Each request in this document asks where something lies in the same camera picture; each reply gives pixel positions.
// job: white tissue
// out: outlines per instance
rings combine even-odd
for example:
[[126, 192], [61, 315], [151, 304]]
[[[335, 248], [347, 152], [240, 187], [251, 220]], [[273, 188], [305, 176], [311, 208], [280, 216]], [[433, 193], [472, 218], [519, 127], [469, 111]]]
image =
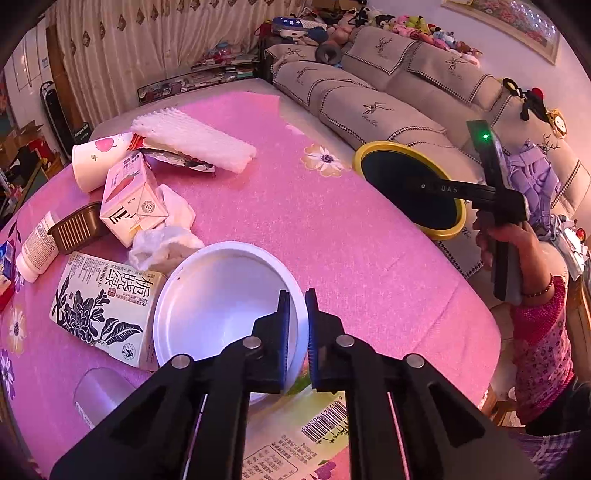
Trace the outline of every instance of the white tissue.
[[203, 242], [186, 228], [164, 226], [141, 230], [129, 251], [129, 263], [142, 270], [153, 270], [170, 275], [181, 262], [205, 247]]
[[168, 210], [168, 218], [154, 229], [136, 233], [128, 259], [140, 271], [170, 275], [185, 258], [205, 245], [191, 233], [195, 211], [187, 201], [164, 183], [156, 193]]
[[165, 183], [156, 188], [156, 194], [159, 195], [168, 211], [168, 217], [164, 224], [166, 226], [180, 226], [190, 230], [195, 221], [195, 210], [187, 203], [187, 200]]
[[131, 130], [216, 167], [241, 173], [256, 156], [256, 148], [203, 124], [176, 108], [136, 118]]

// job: white round container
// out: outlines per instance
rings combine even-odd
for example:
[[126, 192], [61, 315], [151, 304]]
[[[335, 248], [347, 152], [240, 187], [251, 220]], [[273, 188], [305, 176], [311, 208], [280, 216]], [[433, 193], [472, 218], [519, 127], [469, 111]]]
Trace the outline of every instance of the white round container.
[[[308, 311], [293, 275], [262, 248], [221, 242], [188, 257], [170, 275], [154, 313], [158, 363], [186, 353], [194, 360], [218, 355], [248, 336], [257, 318], [277, 311], [280, 290], [290, 293], [285, 391], [296, 381], [308, 347]], [[251, 394], [251, 404], [265, 394]]]

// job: cardboard box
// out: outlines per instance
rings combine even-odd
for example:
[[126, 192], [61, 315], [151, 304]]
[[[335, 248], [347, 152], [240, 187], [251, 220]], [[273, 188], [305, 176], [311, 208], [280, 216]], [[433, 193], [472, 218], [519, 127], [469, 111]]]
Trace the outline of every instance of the cardboard box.
[[14, 245], [4, 242], [0, 247], [0, 312], [14, 295]]
[[39, 137], [42, 137], [41, 125], [36, 125], [34, 121], [23, 128], [12, 129], [0, 140], [0, 168], [8, 168], [17, 156], [18, 150]]
[[166, 277], [74, 252], [50, 317], [64, 330], [132, 367], [155, 371], [154, 309]]
[[323, 10], [350, 10], [352, 8], [355, 8], [357, 10], [359, 10], [360, 8], [363, 7], [363, 5], [361, 5], [358, 2], [355, 2], [354, 0], [313, 0], [312, 1], [312, 6], [318, 9], [323, 9]]
[[109, 169], [100, 218], [126, 247], [138, 231], [154, 228], [168, 217], [156, 188], [156, 178], [141, 152], [128, 154]]

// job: patterned curtain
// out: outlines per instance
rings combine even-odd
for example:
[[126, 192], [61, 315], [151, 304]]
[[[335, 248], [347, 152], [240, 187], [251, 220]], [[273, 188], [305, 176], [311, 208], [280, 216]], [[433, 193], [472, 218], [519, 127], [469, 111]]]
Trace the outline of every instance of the patterned curtain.
[[94, 126], [138, 106], [137, 89], [189, 71], [225, 40], [246, 51], [267, 20], [304, 0], [58, 0], [51, 16], [82, 117]]

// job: sofa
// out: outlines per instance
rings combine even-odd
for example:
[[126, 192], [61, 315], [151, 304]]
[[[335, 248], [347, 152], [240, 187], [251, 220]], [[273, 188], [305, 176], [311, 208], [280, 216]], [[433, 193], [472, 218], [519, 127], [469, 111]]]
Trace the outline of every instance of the sofa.
[[[526, 140], [546, 153], [561, 187], [552, 212], [573, 218], [589, 188], [590, 176], [564, 139], [531, 115], [520, 118], [523, 102], [492, 75], [429, 44], [375, 27], [356, 28], [343, 47], [342, 68], [317, 63], [315, 47], [277, 44], [265, 51], [272, 84], [307, 109], [352, 148], [387, 140], [413, 147], [453, 180], [484, 183], [466, 121], [484, 119], [506, 154]], [[481, 270], [467, 205], [467, 221], [457, 237], [436, 242], [487, 306], [492, 295], [488, 272]], [[567, 275], [560, 254], [544, 245], [553, 273]]]

